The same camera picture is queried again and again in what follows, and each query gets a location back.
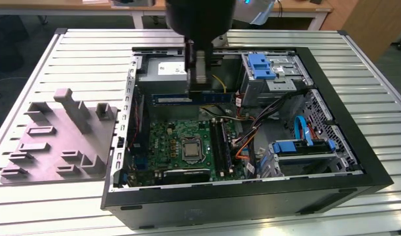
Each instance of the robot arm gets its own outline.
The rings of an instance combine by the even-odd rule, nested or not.
[[[135,5],[153,0],[117,0]],[[187,93],[210,90],[211,41],[223,35],[235,20],[261,25],[266,22],[274,0],[165,0],[167,26],[183,36]]]

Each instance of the ram slot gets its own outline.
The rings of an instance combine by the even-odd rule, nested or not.
[[[227,142],[227,138],[226,138],[226,131],[225,131],[225,124],[222,122],[222,120],[218,122],[219,124],[219,131],[221,131],[221,136],[222,136],[222,151],[223,151],[223,167],[225,167],[225,171],[226,173],[231,173],[233,172],[233,164],[231,164],[231,153],[229,150],[229,142]]]
[[[230,150],[226,141],[223,122],[209,121],[210,145],[214,160],[214,170],[218,176],[233,172]]]

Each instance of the slatted metal surface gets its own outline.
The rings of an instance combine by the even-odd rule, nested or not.
[[[394,184],[323,214],[143,231],[153,235],[358,235],[401,229],[401,98],[375,74],[351,43],[337,32],[247,31],[227,33],[231,46],[303,46],[346,104]],[[0,169],[14,150],[29,102],[47,101],[70,88],[86,106],[121,106],[131,47],[181,46],[169,30],[70,29],[55,35],[0,131]],[[0,185],[0,235],[125,235],[129,230],[99,210],[102,181],[46,185]]]

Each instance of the cpu socket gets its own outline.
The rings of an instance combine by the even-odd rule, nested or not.
[[[189,164],[194,164],[201,160],[201,140],[199,139],[182,139],[182,153],[181,159]]]

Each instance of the table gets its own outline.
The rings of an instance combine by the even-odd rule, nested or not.
[[[335,31],[230,30],[230,46],[307,47],[359,126],[394,184],[323,214],[145,230],[147,235],[325,235],[401,230],[401,96],[355,47]],[[0,170],[17,146],[31,101],[53,102],[70,88],[86,106],[121,107],[131,47],[182,46],[163,29],[69,29],[54,34],[0,129]],[[0,235],[137,234],[99,210],[102,181],[0,185]]]
[[[309,30],[319,30],[333,7],[323,1],[317,5],[309,1],[281,0],[283,17],[311,18]],[[278,16],[275,4],[270,17]],[[0,15],[126,15],[133,17],[134,28],[142,29],[142,16],[163,16],[165,0],[151,7],[110,8],[110,4],[82,4],[81,0],[0,0]]]

